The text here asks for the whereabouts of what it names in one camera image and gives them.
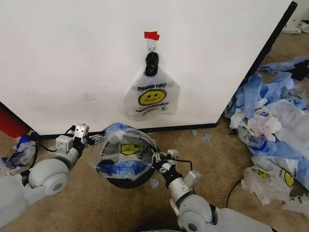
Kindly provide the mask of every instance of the black round base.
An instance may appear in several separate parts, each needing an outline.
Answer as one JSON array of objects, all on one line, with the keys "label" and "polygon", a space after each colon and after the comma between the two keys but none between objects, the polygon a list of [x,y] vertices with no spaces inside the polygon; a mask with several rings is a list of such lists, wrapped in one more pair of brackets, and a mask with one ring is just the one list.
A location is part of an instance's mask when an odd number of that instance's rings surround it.
[{"label": "black round base", "polygon": [[129,179],[113,179],[113,178],[107,178],[107,180],[114,186],[121,188],[121,189],[133,189],[138,186],[141,186],[145,182],[147,182],[152,175],[154,174],[155,169],[151,168],[147,172],[145,172],[143,175],[141,175],[139,178],[137,178],[135,181],[129,180]]}]

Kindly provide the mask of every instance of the pile of plastic bags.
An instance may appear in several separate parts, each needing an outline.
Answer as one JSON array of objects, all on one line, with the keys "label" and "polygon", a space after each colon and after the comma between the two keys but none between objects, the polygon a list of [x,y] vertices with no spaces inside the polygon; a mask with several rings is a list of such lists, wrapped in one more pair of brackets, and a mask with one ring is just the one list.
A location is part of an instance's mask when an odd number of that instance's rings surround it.
[{"label": "pile of plastic bags", "polygon": [[[251,76],[226,108],[230,128],[237,129],[255,166],[244,172],[243,187],[263,204],[277,199],[285,208],[309,215],[309,112],[306,90],[296,86],[289,72],[279,72],[269,83]],[[305,188],[293,200],[293,186]],[[307,210],[299,210],[306,203]]]}]

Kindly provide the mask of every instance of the red object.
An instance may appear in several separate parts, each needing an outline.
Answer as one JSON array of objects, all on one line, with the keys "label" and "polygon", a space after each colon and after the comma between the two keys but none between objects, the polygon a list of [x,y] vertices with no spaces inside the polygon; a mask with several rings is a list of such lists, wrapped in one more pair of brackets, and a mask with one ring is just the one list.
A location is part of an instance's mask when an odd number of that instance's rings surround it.
[{"label": "red object", "polygon": [[0,104],[0,130],[12,138],[27,134],[30,128],[9,109]]},{"label": "red object", "polygon": [[151,39],[151,40],[159,40],[160,35],[158,35],[157,31],[152,31],[152,32],[144,32],[144,37],[145,39]]}]

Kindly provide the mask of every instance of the black cable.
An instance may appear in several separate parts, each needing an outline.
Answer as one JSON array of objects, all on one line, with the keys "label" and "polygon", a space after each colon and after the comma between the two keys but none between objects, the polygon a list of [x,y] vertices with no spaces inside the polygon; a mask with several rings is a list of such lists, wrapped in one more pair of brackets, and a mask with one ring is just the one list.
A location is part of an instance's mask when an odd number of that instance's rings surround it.
[{"label": "black cable", "polygon": [[47,147],[45,147],[43,144],[41,144],[40,142],[38,142],[39,146],[42,147],[43,149],[45,149],[46,151],[49,151],[49,152],[56,152],[56,150],[51,150],[51,149],[48,149]]},{"label": "black cable", "polygon": [[230,199],[230,196],[231,196],[232,191],[234,190],[234,188],[235,188],[238,184],[241,183],[241,180],[242,180],[242,178],[241,178],[239,181],[237,181],[236,184],[234,184],[234,186],[231,188],[230,192],[228,193],[228,196],[227,196],[227,199],[226,199],[226,202],[225,202],[225,207],[226,207],[226,208],[227,208],[228,200]]},{"label": "black cable", "polygon": [[69,133],[69,131],[71,130],[71,128],[67,129],[67,131],[64,133],[64,134],[67,134]]},{"label": "black cable", "polygon": [[39,143],[35,142],[35,153],[33,156],[33,161],[28,169],[33,168],[33,166],[35,165],[35,162],[37,161],[37,157],[38,157],[38,152],[39,152]]},{"label": "black cable", "polygon": [[193,171],[193,167],[192,167],[192,162],[191,161],[183,160],[183,159],[174,159],[174,158],[171,158],[171,160],[178,161],[178,162],[184,162],[184,163],[190,163],[190,169],[191,169],[191,171]]}]

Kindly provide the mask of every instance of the crumpled plastic bag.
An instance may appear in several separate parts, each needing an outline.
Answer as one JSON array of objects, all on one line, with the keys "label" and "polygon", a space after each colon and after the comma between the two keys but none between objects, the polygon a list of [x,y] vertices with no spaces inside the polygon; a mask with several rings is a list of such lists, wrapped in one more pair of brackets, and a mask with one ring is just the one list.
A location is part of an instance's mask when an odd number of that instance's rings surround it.
[{"label": "crumpled plastic bag", "polygon": [[260,95],[268,100],[266,105],[281,100],[284,92],[295,86],[291,77],[292,74],[289,72],[280,72],[270,83],[262,84]]},{"label": "crumpled plastic bag", "polygon": [[285,202],[283,209],[302,213],[309,219],[309,193],[291,197]]},{"label": "crumpled plastic bag", "polygon": [[269,74],[279,73],[281,71],[288,71],[295,68],[296,64],[302,63],[306,60],[305,56],[295,57],[292,60],[281,63],[270,63],[262,65],[258,68],[258,71],[267,71]]},{"label": "crumpled plastic bag", "polygon": [[156,146],[147,134],[122,123],[104,132],[104,141],[89,161],[100,176],[134,181],[152,168],[151,149]]},{"label": "crumpled plastic bag", "polygon": [[297,160],[296,179],[309,189],[309,160],[285,142],[272,142],[264,136],[254,137],[242,127],[239,127],[239,137],[248,146],[254,156],[268,156]]},{"label": "crumpled plastic bag", "polygon": [[1,177],[1,176],[8,175],[8,173],[9,173],[10,170],[11,170],[11,169],[9,169],[9,168],[6,166],[5,162],[4,162],[3,160],[0,159],[0,177]]},{"label": "crumpled plastic bag", "polygon": [[291,75],[289,72],[281,72],[269,84],[263,84],[259,74],[252,75],[248,82],[236,91],[236,100],[229,105],[227,117],[231,118],[238,108],[250,119],[258,108],[281,100],[286,90],[295,86]]},{"label": "crumpled plastic bag", "polygon": [[302,85],[296,85],[294,88],[286,90],[282,98],[295,105],[298,109],[306,110],[308,108],[307,91]]},{"label": "crumpled plastic bag", "polygon": [[281,123],[272,116],[263,116],[254,114],[253,118],[248,120],[247,129],[253,136],[264,135],[270,141],[276,141],[272,135],[281,128]]},{"label": "crumpled plastic bag", "polygon": [[268,107],[270,114],[282,124],[282,128],[275,132],[276,137],[309,159],[309,117],[285,99]]},{"label": "crumpled plastic bag", "polygon": [[16,175],[28,169],[35,154],[35,142],[28,135],[23,135],[16,139],[16,144],[13,146],[15,152],[10,157],[1,157],[1,163],[5,164],[7,169],[3,167],[5,173]]},{"label": "crumpled plastic bag", "polygon": [[273,200],[287,202],[297,176],[297,161],[265,156],[252,157],[252,161],[255,166],[244,170],[241,186],[254,192],[262,205]]}]

